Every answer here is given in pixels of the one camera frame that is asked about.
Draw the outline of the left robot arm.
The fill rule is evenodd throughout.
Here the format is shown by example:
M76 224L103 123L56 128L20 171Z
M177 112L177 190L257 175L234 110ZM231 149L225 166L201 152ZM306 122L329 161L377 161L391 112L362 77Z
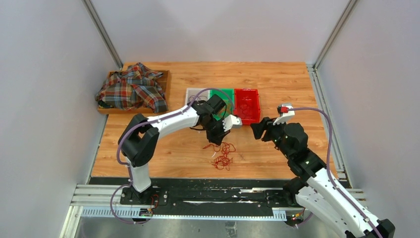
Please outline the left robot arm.
M242 125L235 115L220 119L215 116L225 107L225 102L213 95L207 101L191 101L182 108L155 117L135 115L118 141L117 161L128 167L129 187L133 188L133 199L140 205L148 204L152 198L149 161L157 143L176 131L201 126L209 143L221 145L232 128Z

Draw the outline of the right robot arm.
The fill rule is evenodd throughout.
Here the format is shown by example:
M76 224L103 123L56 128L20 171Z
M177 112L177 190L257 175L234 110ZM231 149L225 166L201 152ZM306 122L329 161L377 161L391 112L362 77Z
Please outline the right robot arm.
M341 238L392 238L395 226L361 205L333 176L327 164L308 148L300 123L275 124L270 118L251 124L255 139L274 143L296 175L284 185L283 200L308 209Z

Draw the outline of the red plastic bin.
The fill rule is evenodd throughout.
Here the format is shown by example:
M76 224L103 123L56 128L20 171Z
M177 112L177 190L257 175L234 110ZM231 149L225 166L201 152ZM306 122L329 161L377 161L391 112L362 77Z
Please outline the red plastic bin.
M235 110L243 125L260 122L261 107L259 92L257 89L234 89Z

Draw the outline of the green plastic bin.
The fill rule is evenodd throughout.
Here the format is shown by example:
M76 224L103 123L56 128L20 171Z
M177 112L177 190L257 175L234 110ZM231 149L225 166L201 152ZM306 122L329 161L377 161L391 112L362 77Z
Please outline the green plastic bin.
M224 119L229 115L232 115L234 112L234 89L232 88L220 88L219 90L210 90L209 98L213 95L218 95L226 104L222 109L214 115L214 118Z

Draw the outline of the white plastic bin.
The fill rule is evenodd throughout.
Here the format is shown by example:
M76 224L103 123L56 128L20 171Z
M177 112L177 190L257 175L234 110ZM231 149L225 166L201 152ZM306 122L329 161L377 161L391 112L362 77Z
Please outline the white plastic bin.
M206 102L210 98L210 90L205 88L187 88L186 89L186 96L185 96L185 106L187 108L192 101L196 101L191 105L191 108L194 106L201 105L202 103Z

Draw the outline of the wooden tray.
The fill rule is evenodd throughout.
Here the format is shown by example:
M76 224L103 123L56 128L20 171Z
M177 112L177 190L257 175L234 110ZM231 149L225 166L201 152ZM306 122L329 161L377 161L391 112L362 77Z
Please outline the wooden tray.
M168 107L169 107L172 74L171 74L170 70L161 70L161 72L163 73L163 76L160 77L157 80L157 82L161 85L162 89L165 92L166 102L167 102ZM98 106L97 111L100 114L103 114L103 115L109 115L109 114L154 114L153 110L149 109L149 108L137 108L137 109L134 109L134 110L125 111L125 110L120 110L120 109L115 109L115 108L105 109L105 108L101 108L100 106Z

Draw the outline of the plaid shirt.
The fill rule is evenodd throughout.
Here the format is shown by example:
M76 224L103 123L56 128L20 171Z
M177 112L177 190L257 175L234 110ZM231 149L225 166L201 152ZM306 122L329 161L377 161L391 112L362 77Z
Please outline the plaid shirt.
M99 106L131 111L148 108L154 113L168 111L166 92L158 82L164 73L138 62L126 70L114 71L95 95Z

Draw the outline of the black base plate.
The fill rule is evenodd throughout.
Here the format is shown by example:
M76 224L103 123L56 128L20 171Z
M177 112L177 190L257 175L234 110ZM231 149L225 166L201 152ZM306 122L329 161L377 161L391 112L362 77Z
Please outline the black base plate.
M153 178L139 193L122 189L119 203L151 208L157 215L267 217L274 209L304 209L283 190L287 179Z

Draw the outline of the aluminium frame rail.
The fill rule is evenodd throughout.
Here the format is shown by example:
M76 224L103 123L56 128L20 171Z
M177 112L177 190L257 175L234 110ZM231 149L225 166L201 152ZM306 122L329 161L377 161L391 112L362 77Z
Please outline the aluminium frame rail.
M284 180L164 179L139 193L115 178L76 186L71 205L89 217L287 221L309 214L291 200Z

